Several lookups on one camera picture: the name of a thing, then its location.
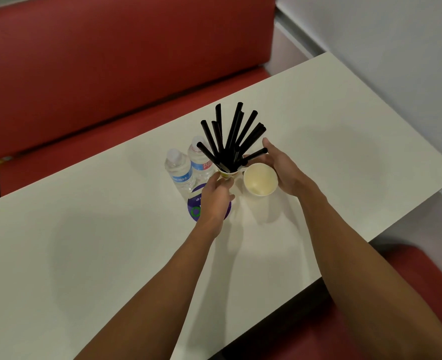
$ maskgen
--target person's left arm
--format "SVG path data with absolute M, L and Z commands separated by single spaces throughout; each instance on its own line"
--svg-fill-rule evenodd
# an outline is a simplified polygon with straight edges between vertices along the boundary
M 232 180 L 213 175 L 203 189 L 201 216 L 169 262 L 77 355 L 87 359 L 169 359 L 213 240 L 221 231 Z

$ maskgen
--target forearm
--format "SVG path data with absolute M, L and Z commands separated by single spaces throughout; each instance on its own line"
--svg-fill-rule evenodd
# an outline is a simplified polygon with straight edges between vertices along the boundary
M 298 198 L 326 286 L 364 351 L 380 359 L 439 358 L 442 324 L 418 293 L 316 185 L 300 189 Z
M 169 359 L 212 241 L 209 232 L 197 226 L 76 359 Z

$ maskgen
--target plastic bottle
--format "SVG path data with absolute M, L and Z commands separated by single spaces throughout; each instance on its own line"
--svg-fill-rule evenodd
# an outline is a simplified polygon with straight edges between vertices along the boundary
M 209 177 L 214 174 L 213 163 L 200 151 L 197 143 L 202 142 L 207 146 L 206 140 L 202 136 L 194 136 L 193 141 L 188 149 L 188 157 L 191 160 L 193 173 L 198 183 L 206 183 Z
M 181 153 L 177 149 L 170 149 L 164 162 L 164 167 L 183 197 L 193 191 L 196 180 L 186 154 Z

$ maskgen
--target person's left hand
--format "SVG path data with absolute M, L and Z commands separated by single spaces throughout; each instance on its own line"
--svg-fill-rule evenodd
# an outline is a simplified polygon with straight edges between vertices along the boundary
M 234 199 L 234 194 L 229 189 L 234 184 L 234 179 L 219 179 L 216 172 L 207 181 L 201 193 L 201 215 L 196 227 L 207 230 L 212 239 L 216 238 L 222 229 L 224 216 L 228 210 L 229 202 Z

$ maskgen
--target red leather upholstery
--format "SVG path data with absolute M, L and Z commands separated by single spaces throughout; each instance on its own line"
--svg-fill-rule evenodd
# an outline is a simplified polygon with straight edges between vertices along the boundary
M 400 246 L 386 259 L 442 322 L 442 273 L 434 263 L 421 250 L 411 246 Z M 263 360 L 364 358 L 332 301 L 261 357 Z
M 275 0 L 0 8 L 0 157 L 269 60 Z
M 4 163 L 0 167 L 1 195 L 18 190 L 267 77 L 269 74 L 264 68 L 256 68 Z

